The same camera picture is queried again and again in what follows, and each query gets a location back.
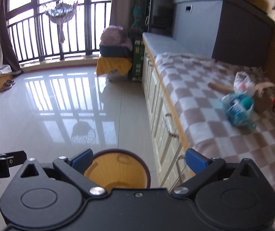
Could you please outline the green carton box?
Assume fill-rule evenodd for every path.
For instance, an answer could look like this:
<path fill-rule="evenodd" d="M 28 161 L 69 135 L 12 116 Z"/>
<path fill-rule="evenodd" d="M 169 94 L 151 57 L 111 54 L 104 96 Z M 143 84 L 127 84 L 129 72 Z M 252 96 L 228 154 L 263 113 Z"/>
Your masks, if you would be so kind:
<path fill-rule="evenodd" d="M 133 47 L 132 59 L 132 81 L 142 81 L 143 63 L 144 63 L 144 43 L 142 40 L 137 39 Z"/>

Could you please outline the balcony metal railing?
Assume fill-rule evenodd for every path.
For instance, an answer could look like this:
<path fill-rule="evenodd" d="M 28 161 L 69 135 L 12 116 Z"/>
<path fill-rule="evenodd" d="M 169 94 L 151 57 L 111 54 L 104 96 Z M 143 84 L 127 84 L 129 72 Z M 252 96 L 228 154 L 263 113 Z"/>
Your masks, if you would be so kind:
<path fill-rule="evenodd" d="M 20 66 L 100 54 L 101 34 L 110 22 L 111 1 L 93 1 L 88 8 L 78 3 L 75 15 L 62 26 L 52 22 L 45 9 L 40 5 L 37 11 L 27 10 L 7 23 Z"/>

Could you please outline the hanging net basket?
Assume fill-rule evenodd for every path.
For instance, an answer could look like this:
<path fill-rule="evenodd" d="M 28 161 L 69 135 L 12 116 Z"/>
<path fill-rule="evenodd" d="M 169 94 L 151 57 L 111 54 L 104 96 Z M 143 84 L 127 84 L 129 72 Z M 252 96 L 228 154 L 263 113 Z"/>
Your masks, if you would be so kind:
<path fill-rule="evenodd" d="M 59 43 L 63 44 L 65 35 L 63 24 L 68 23 L 76 14 L 79 0 L 75 0 L 72 4 L 64 3 L 64 0 L 56 0 L 56 5 L 45 11 L 49 20 L 59 26 L 58 39 Z"/>

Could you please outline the yellow round trash bin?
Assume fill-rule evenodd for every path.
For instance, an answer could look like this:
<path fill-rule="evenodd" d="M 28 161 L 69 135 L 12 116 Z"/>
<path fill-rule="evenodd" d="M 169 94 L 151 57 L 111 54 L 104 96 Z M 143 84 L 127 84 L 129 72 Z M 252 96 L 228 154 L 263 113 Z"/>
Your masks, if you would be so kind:
<path fill-rule="evenodd" d="M 100 151 L 84 176 L 106 189 L 149 189 L 151 174 L 145 162 L 136 154 L 121 149 Z"/>

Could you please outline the crumpled white tissue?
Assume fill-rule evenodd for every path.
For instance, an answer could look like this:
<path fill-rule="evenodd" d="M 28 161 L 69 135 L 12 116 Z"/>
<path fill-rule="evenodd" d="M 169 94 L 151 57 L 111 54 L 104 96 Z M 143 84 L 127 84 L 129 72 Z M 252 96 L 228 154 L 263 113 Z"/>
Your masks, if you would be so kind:
<path fill-rule="evenodd" d="M 239 71 L 236 73 L 234 79 L 234 93 L 252 97 L 256 92 L 255 86 L 256 84 L 246 72 Z"/>

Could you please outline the torn brown cardboard piece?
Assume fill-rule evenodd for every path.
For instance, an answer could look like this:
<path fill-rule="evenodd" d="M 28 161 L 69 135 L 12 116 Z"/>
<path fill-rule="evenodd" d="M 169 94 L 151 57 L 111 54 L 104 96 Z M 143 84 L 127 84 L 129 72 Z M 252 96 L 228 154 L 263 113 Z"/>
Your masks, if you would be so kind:
<path fill-rule="evenodd" d="M 231 85 L 225 85 L 221 82 L 209 82 L 208 87 L 225 95 L 234 91 Z M 272 82 L 261 82 L 254 87 L 254 111 L 258 114 L 262 114 L 272 105 L 271 96 L 267 95 L 266 91 L 273 87 L 275 84 Z"/>

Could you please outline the dark grey storage box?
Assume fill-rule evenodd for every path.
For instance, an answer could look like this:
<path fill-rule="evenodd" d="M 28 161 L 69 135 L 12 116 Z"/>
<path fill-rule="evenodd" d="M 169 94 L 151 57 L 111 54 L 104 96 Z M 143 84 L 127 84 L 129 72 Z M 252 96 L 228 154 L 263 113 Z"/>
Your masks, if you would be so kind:
<path fill-rule="evenodd" d="M 172 37 L 190 53 L 260 67 L 274 21 L 248 0 L 174 0 Z"/>

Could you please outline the dark blue tray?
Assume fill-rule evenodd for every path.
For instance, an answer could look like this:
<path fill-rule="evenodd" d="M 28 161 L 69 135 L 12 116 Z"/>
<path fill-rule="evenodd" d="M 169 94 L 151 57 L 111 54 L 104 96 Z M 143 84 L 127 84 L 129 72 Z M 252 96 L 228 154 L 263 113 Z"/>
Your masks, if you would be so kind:
<path fill-rule="evenodd" d="M 132 52 L 126 46 L 100 46 L 100 54 L 103 57 L 129 58 Z"/>

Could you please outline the checkered beige blanket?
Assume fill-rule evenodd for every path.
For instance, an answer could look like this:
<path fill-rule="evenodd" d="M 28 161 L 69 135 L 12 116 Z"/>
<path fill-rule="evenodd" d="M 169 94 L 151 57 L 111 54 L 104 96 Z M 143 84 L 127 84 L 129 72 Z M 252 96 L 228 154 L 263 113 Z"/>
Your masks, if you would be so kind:
<path fill-rule="evenodd" d="M 210 82 L 232 85 L 239 71 L 256 83 L 265 81 L 263 74 L 257 68 L 191 54 L 159 54 L 155 65 L 178 115 L 186 146 L 227 162 L 253 159 L 275 190 L 275 113 L 272 109 L 253 113 L 254 129 L 234 127 L 223 112 L 223 95 L 209 87 Z"/>

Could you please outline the teal plastic lid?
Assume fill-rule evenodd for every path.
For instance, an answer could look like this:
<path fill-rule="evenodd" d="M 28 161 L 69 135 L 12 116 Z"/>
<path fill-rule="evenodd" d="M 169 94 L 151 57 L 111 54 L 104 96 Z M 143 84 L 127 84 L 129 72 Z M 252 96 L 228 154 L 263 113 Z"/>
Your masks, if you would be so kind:
<path fill-rule="evenodd" d="M 246 109 L 246 110 L 251 109 L 251 107 L 252 107 L 253 104 L 254 104 L 253 98 L 251 98 L 251 97 L 249 97 L 249 96 L 244 96 L 244 95 L 242 95 L 242 96 L 239 97 L 239 99 L 240 99 L 241 105 L 242 105 L 242 106 L 244 107 L 244 109 Z"/>

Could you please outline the cream drawer cabinet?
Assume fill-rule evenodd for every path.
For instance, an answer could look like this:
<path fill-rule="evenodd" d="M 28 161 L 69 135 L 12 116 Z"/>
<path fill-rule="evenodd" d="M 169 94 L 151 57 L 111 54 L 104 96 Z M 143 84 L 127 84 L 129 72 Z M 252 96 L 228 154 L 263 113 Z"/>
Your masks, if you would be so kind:
<path fill-rule="evenodd" d="M 142 86 L 151 128 L 157 181 L 160 187 L 172 190 L 193 173 L 186 169 L 185 148 L 181 143 L 180 128 L 175 123 L 175 109 L 171 107 L 155 59 L 158 54 L 178 53 L 181 49 L 170 37 L 154 33 L 144 33 L 143 43 Z"/>

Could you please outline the pair of shoes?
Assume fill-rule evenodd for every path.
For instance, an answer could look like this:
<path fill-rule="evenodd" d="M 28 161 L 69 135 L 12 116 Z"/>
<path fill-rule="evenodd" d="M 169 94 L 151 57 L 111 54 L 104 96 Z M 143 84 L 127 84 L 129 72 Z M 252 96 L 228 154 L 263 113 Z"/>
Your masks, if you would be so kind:
<path fill-rule="evenodd" d="M 13 87 L 13 85 L 15 85 L 15 80 L 12 79 L 7 79 L 3 85 L 0 87 L 0 92 L 4 92 L 7 91 L 9 89 L 11 89 Z"/>

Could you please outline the teal snack wrapper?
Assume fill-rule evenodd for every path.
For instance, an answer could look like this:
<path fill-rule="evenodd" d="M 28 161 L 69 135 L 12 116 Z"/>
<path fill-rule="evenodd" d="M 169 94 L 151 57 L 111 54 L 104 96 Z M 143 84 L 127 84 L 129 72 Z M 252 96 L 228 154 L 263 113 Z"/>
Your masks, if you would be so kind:
<path fill-rule="evenodd" d="M 251 109 L 244 109 L 239 99 L 242 95 L 244 94 L 230 93 L 224 96 L 222 99 L 223 112 L 232 126 L 255 129 L 256 125 L 252 120 L 254 104 Z"/>

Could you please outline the pink stuffed bundle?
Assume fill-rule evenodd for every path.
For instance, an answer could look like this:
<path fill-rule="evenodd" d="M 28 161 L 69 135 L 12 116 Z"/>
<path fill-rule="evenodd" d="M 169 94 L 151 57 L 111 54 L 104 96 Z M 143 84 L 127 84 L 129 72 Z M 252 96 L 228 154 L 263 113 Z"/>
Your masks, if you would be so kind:
<path fill-rule="evenodd" d="M 131 39 L 121 26 L 110 25 L 102 32 L 99 46 L 121 46 L 133 50 Z"/>

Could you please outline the yellow cloth covered stool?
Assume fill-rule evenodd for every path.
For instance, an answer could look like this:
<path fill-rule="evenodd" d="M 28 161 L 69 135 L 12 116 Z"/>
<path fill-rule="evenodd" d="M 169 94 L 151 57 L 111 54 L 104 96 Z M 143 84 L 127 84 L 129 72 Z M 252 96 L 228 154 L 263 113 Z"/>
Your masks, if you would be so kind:
<path fill-rule="evenodd" d="M 110 81 L 124 81 L 128 79 L 132 67 L 130 58 L 99 57 L 96 66 L 96 75 L 106 75 Z"/>

